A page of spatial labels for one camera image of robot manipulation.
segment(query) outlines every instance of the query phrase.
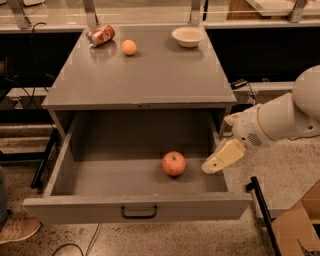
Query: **drawer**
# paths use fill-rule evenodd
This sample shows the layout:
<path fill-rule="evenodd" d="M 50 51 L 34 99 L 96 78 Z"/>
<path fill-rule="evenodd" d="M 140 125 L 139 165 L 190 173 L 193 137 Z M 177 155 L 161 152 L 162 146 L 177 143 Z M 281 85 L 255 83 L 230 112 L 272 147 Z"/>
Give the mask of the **drawer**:
<path fill-rule="evenodd" d="M 204 109 L 77 112 L 42 198 L 24 206 L 43 223 L 238 219 L 249 194 L 228 191 L 224 173 L 201 165 L 218 143 Z M 176 178 L 161 167 L 168 151 L 186 158 Z"/>

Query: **floor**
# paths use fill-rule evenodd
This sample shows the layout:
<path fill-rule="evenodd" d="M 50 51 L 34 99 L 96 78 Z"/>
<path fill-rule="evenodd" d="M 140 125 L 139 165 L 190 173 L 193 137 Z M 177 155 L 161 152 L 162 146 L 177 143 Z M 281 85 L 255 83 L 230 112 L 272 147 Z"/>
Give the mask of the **floor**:
<path fill-rule="evenodd" d="M 21 129 L 7 137 L 0 129 L 0 146 L 4 152 L 28 151 L 44 148 L 50 128 L 32 131 L 17 138 Z M 283 140 L 272 148 L 249 152 L 226 168 L 231 190 L 244 192 L 251 176 L 257 176 L 270 209 L 287 209 L 320 179 L 318 170 L 320 139 Z M 42 177 L 44 187 L 54 166 L 53 152 Z M 7 171 L 9 202 L 14 212 L 24 210 L 27 197 L 41 196 L 41 189 L 31 189 L 30 184 L 37 161 L 2 163 Z M 198 221 L 156 224 L 101 224 L 90 256 L 126 255 L 274 255 L 260 209 L 253 201 L 239 220 Z M 86 254 L 97 224 L 42 225 L 31 238 L 22 242 L 0 246 L 2 256 L 51 256 Z M 65 244 L 56 254 L 55 250 Z"/>

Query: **red apple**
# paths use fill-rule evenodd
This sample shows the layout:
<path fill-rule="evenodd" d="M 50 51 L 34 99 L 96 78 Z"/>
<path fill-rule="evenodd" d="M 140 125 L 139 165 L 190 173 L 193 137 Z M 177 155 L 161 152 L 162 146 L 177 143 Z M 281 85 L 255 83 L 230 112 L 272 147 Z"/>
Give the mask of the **red apple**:
<path fill-rule="evenodd" d="M 178 176 L 183 173 L 186 165 L 186 159 L 177 151 L 171 151 L 162 158 L 162 168 L 170 176 Z"/>

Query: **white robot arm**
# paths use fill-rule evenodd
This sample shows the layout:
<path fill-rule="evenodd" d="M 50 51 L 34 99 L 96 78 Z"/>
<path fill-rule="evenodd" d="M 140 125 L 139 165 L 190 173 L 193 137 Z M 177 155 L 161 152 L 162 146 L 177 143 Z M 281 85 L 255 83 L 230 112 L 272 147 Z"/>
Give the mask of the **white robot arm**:
<path fill-rule="evenodd" d="M 225 118 L 234 138 L 222 140 L 203 163 L 202 170 L 214 173 L 244 156 L 246 149 L 272 146 L 283 138 L 320 135 L 320 66 L 303 72 L 292 93 Z"/>

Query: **red soda can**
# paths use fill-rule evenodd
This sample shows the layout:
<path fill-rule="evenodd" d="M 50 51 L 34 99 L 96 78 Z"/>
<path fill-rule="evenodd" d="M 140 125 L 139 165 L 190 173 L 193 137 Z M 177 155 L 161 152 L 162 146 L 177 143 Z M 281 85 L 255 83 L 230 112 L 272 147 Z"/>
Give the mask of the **red soda can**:
<path fill-rule="evenodd" d="M 113 27 L 110 25 L 104 25 L 87 32 L 86 36 L 90 46 L 97 47 L 111 40 L 115 34 Z"/>

